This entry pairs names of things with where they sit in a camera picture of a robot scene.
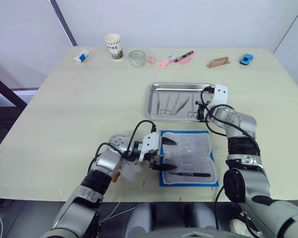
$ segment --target white wall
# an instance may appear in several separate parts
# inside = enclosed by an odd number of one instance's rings
[[[298,18],[277,48],[275,56],[298,85]]]
[[[250,47],[275,50],[298,0],[58,0],[78,45],[107,33],[131,47]]]
[[[298,0],[57,0],[78,45],[274,50]],[[39,87],[70,44],[48,0],[0,0],[0,80]]]
[[[39,87],[69,44],[48,0],[0,0],[0,80]]]

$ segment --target clear glass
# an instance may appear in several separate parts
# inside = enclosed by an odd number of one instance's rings
[[[146,65],[146,55],[143,51],[131,51],[129,53],[129,60],[133,67],[142,67]]]

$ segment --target blue toy car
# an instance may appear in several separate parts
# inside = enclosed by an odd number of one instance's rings
[[[245,54],[241,59],[240,59],[240,63],[243,65],[249,65],[249,63],[254,59],[254,56],[252,56],[251,54]]]

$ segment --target surgical scissors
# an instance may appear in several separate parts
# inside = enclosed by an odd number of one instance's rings
[[[197,112],[194,111],[194,94],[192,94],[191,98],[191,111],[187,113],[187,116],[189,118],[196,118],[197,117]]]
[[[168,96],[167,103],[165,104],[165,108],[160,109],[160,114],[162,114],[162,115],[170,115],[171,114],[171,111],[168,110],[169,101],[170,101],[170,94]]]

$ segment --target black cable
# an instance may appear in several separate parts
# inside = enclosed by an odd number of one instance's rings
[[[223,191],[224,186],[221,187],[221,189],[219,190],[217,197],[215,198],[215,202],[214,202],[214,216],[215,216],[215,224],[217,226],[217,230],[219,230],[219,222],[218,222],[218,217],[217,217],[217,202],[218,199],[220,197],[221,192]]]
[[[209,88],[210,88],[210,87],[205,87],[205,88],[202,90],[201,94],[200,94],[201,102],[202,102],[202,104],[203,104],[205,110],[207,110],[208,112],[209,112],[208,105],[207,105],[207,104],[204,102],[204,100],[203,100],[203,93],[205,92],[205,90],[207,90],[207,89],[209,89]],[[213,133],[216,134],[216,135],[221,135],[221,136],[225,136],[225,137],[226,137],[225,134],[222,134],[222,133],[220,133],[220,132],[217,132],[217,131],[213,130],[213,129],[209,126],[209,122],[208,122],[208,117],[207,117],[207,116],[205,117],[205,125],[207,126],[207,128],[209,129],[210,132],[213,132]]]
[[[219,121],[219,122],[221,122],[221,123],[223,123],[223,124],[226,124],[226,125],[229,125],[229,126],[234,127],[235,129],[239,130],[239,131],[242,132],[244,135],[246,135],[246,136],[252,141],[252,143],[256,146],[258,156],[260,156],[260,149],[259,149],[259,146],[258,146],[256,140],[255,140],[250,134],[248,134],[245,130],[243,130],[243,129],[240,128],[239,126],[234,125],[234,124],[232,124],[232,123],[230,123],[230,122],[227,122],[227,121],[218,119],[216,116],[213,115],[214,110],[215,110],[216,108],[218,108],[218,107],[228,107],[228,108],[231,108],[231,109],[234,110],[233,107],[231,107],[230,105],[227,105],[227,104],[219,104],[219,105],[216,105],[216,106],[212,107],[211,110],[209,110],[209,109],[207,108],[207,104],[206,104],[206,103],[204,102],[204,100],[203,100],[203,93],[204,93],[204,91],[205,91],[206,89],[209,89],[209,87],[205,87],[205,88],[202,90],[200,97],[201,97],[201,101],[202,101],[202,104],[203,104],[204,108],[208,111],[207,114],[206,114],[206,116],[205,116],[205,123],[206,123],[207,128],[208,128],[211,132],[213,132],[213,133],[215,133],[215,134],[217,134],[217,135],[226,136],[225,134],[216,132],[216,131],[214,131],[214,130],[212,130],[212,129],[210,128],[210,126],[209,126],[209,124],[208,124],[208,117],[209,117],[209,116],[211,116],[213,119],[215,119],[215,120],[217,120],[217,121]]]
[[[251,233],[252,236],[254,236],[255,238],[260,238],[257,234],[254,233],[254,231],[251,229],[250,225],[249,225],[249,219],[246,217],[246,221],[245,221],[246,227],[248,229],[248,231]]]
[[[92,164],[94,163],[94,161],[95,161],[95,157],[94,157],[94,158],[90,161],[90,163],[89,163],[88,170],[87,170],[87,174],[89,173],[89,171],[90,171],[90,169],[91,169],[91,166],[92,166]]]
[[[260,149],[259,149],[259,146],[258,146],[256,140],[255,140],[250,134],[248,134],[245,130],[243,130],[243,129],[240,128],[239,126],[234,125],[234,124],[232,124],[232,123],[230,123],[230,122],[227,122],[227,121],[218,119],[216,116],[213,115],[213,111],[214,111],[216,108],[218,108],[218,107],[227,107],[227,106],[228,106],[228,105],[226,105],[226,104],[219,104],[219,105],[216,105],[216,106],[212,107],[212,109],[208,111],[206,118],[208,118],[208,116],[210,115],[213,119],[217,120],[218,122],[221,122],[221,123],[223,123],[223,124],[232,126],[232,127],[234,127],[235,129],[237,129],[237,130],[239,130],[240,132],[242,132],[244,135],[246,135],[246,136],[253,142],[253,144],[256,146],[257,153],[258,153],[258,155],[260,156]]]
[[[87,173],[89,173],[90,168],[91,168],[93,162],[95,162],[96,159],[97,159],[97,157],[100,156],[100,154],[99,154],[99,150],[100,150],[100,148],[101,148],[103,145],[107,145],[107,146],[109,146],[109,147],[112,148],[114,151],[118,152],[118,153],[121,155],[121,157],[124,156],[124,154],[123,154],[119,149],[117,149],[115,146],[113,146],[112,144],[109,144],[109,143],[107,143],[107,142],[103,142],[103,143],[101,143],[101,144],[99,145],[99,147],[97,148],[95,157],[92,159],[92,161],[90,162],[90,164],[89,164],[89,166],[88,166],[88,171],[87,171]]]
[[[132,143],[132,141],[133,141],[133,139],[134,139],[134,137],[135,137],[135,134],[136,134],[136,131],[137,131],[138,127],[139,127],[142,123],[144,123],[144,122],[149,122],[149,123],[151,123],[151,124],[152,124],[151,132],[155,132],[155,130],[156,130],[156,129],[155,129],[155,124],[154,124],[151,120],[142,120],[141,122],[139,122],[139,123],[136,125],[135,129],[134,129],[134,132],[133,132],[133,134],[132,134],[132,136],[131,136],[131,138],[130,138],[130,141],[129,141],[129,143],[128,143],[127,150],[126,150],[125,153],[124,153],[125,158],[127,157],[128,153],[130,152],[129,149],[130,149],[131,143]]]

